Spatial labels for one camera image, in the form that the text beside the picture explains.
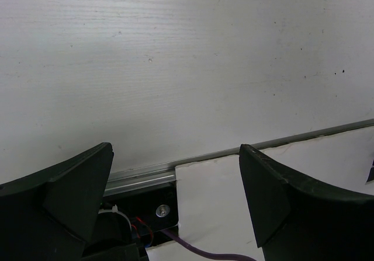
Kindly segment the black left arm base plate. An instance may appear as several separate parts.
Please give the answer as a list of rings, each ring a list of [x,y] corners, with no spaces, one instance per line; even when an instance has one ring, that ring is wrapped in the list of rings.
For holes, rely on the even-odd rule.
[[[175,182],[145,187],[103,198],[102,207],[117,206],[132,228],[133,238],[146,247],[155,247],[171,240],[162,233],[169,229],[179,234],[178,200]]]

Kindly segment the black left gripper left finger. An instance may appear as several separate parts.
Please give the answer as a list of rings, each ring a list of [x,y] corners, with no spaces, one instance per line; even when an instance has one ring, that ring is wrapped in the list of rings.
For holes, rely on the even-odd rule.
[[[103,142],[1,185],[1,260],[80,260],[113,162]]]

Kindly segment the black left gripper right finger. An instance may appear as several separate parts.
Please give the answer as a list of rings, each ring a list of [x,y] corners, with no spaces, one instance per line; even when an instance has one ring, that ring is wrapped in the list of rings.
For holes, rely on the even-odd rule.
[[[373,196],[314,179],[248,144],[239,164],[266,260],[373,259]]]

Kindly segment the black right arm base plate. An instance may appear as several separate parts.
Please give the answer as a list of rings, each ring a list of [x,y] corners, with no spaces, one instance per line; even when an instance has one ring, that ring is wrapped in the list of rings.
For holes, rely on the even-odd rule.
[[[370,171],[369,171],[368,178],[367,178],[366,182],[369,183],[369,182],[372,182],[372,181],[374,181],[374,161],[373,161],[372,166],[370,168]]]

